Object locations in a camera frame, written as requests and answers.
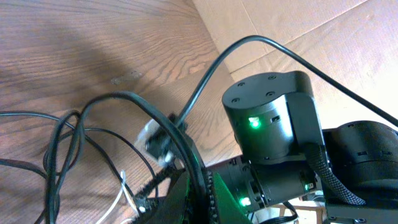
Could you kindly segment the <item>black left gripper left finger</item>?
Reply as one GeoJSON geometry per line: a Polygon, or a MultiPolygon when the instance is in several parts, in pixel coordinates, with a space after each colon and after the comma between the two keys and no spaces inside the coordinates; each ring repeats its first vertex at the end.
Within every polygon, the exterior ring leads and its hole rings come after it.
{"type": "Polygon", "coordinates": [[[183,172],[174,182],[160,205],[139,219],[144,224],[189,224],[193,223],[195,192],[190,176],[183,172]]]}

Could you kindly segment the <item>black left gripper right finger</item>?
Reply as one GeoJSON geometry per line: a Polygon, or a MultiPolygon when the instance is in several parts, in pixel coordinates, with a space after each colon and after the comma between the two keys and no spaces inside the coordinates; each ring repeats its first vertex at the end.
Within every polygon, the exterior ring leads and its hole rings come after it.
{"type": "Polygon", "coordinates": [[[208,218],[210,224],[250,224],[217,172],[208,172],[208,218]]]}

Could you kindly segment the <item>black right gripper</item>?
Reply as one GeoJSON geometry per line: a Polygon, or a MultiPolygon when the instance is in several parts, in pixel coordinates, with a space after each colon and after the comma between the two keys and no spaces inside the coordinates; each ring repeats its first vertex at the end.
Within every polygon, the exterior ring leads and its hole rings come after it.
{"type": "MultiPolygon", "coordinates": [[[[271,205],[304,196],[317,189],[314,171],[305,161],[283,162],[274,165],[253,164],[243,156],[231,158],[209,166],[219,173],[231,195],[245,213],[255,212],[271,205]]],[[[159,205],[159,196],[149,195],[177,169],[168,166],[157,173],[134,195],[137,208],[146,211],[159,205]]]]}

